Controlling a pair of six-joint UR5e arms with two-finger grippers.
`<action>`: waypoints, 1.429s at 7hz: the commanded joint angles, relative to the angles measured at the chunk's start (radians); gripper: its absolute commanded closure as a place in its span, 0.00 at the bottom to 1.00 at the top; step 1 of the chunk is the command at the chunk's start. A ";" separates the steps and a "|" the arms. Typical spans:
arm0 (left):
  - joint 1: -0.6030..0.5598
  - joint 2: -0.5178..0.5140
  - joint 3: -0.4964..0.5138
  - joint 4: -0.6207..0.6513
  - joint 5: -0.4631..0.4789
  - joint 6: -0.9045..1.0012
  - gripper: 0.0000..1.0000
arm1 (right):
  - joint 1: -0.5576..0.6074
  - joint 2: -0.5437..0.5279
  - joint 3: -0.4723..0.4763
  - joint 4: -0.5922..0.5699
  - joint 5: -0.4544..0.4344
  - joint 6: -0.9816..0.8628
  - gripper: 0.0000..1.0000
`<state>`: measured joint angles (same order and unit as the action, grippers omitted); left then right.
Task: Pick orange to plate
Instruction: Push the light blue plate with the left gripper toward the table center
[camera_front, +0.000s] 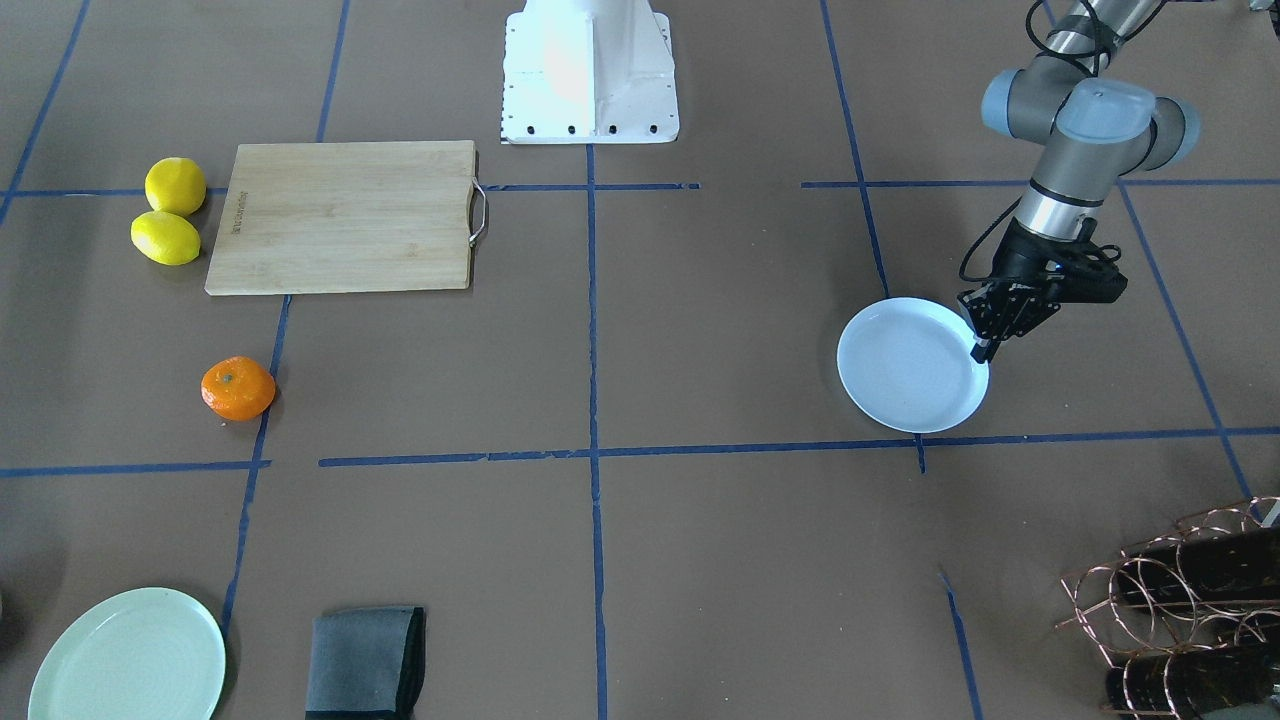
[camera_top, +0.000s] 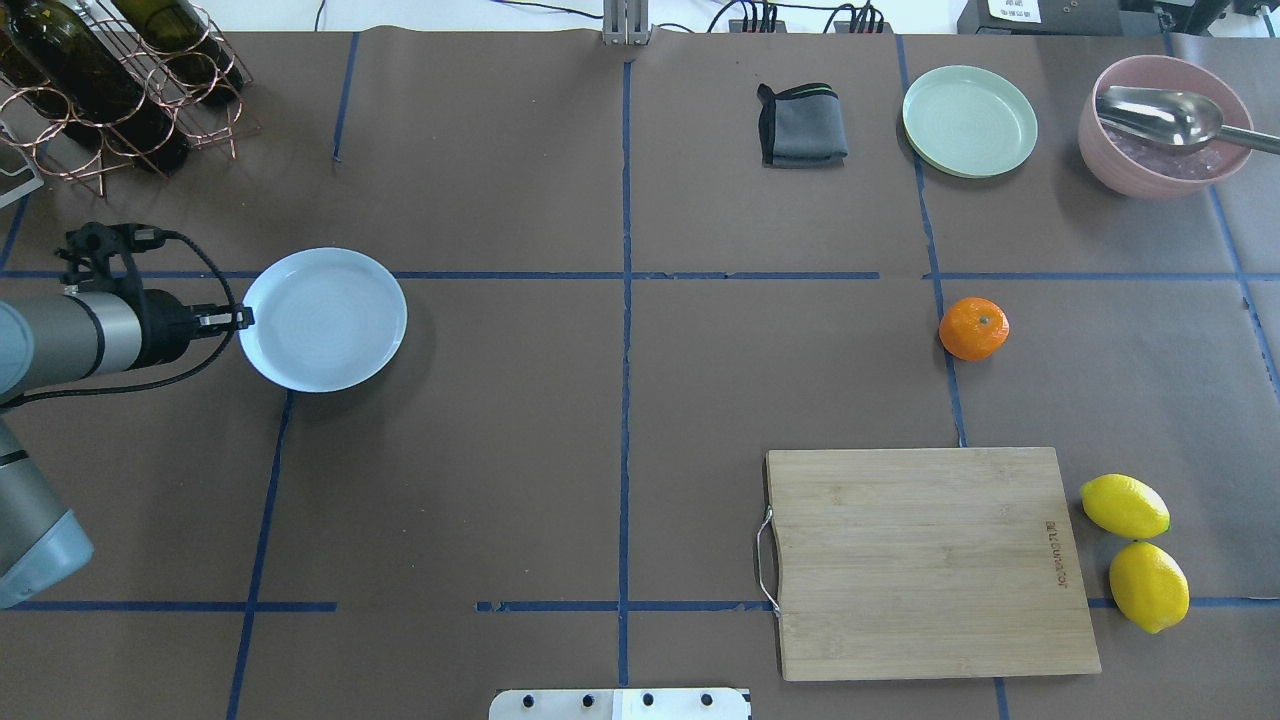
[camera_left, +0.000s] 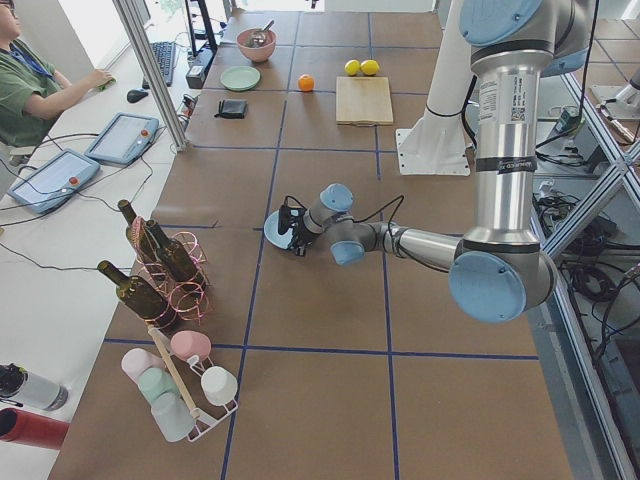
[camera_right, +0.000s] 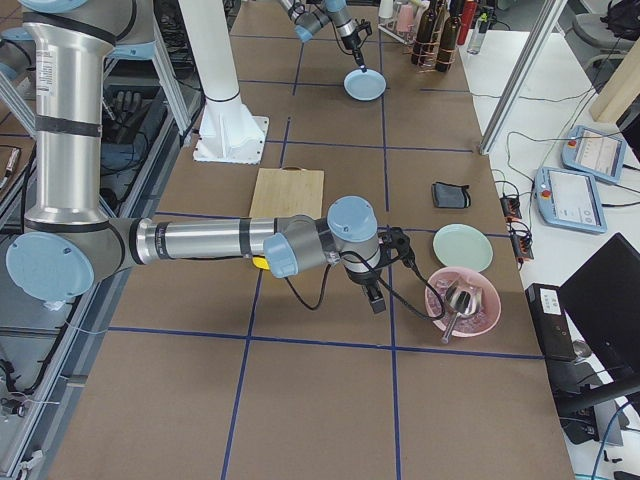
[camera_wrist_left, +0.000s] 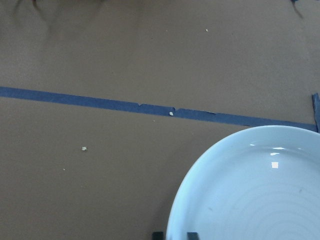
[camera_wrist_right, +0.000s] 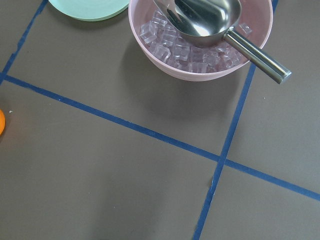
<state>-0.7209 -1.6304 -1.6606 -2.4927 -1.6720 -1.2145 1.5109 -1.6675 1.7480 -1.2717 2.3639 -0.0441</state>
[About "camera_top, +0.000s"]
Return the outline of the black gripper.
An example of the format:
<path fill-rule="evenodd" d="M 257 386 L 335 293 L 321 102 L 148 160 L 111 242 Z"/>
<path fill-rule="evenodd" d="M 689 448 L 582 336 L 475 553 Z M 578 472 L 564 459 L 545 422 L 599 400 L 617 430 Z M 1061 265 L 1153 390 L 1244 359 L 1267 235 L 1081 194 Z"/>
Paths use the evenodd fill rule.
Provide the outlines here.
<path fill-rule="evenodd" d="M 195 314 L 175 296 L 161 290 L 145 290 L 138 305 L 142 345 L 138 366 L 174 363 L 197 334 L 224 334 L 255 324 L 248 306 L 195 306 Z"/>

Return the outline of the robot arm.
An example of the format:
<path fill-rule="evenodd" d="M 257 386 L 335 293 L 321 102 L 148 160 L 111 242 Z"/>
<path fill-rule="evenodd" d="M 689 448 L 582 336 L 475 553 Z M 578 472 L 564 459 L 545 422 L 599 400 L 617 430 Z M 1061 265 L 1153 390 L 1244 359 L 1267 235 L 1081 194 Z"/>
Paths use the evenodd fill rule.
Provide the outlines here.
<path fill-rule="evenodd" d="M 255 324 L 243 304 L 187 306 L 82 292 L 3 302 L 3 402 L 26 392 L 172 363 L 192 340 Z M 17 436 L 1 429 L 1 603 L 12 609 L 81 570 L 93 543 Z"/>

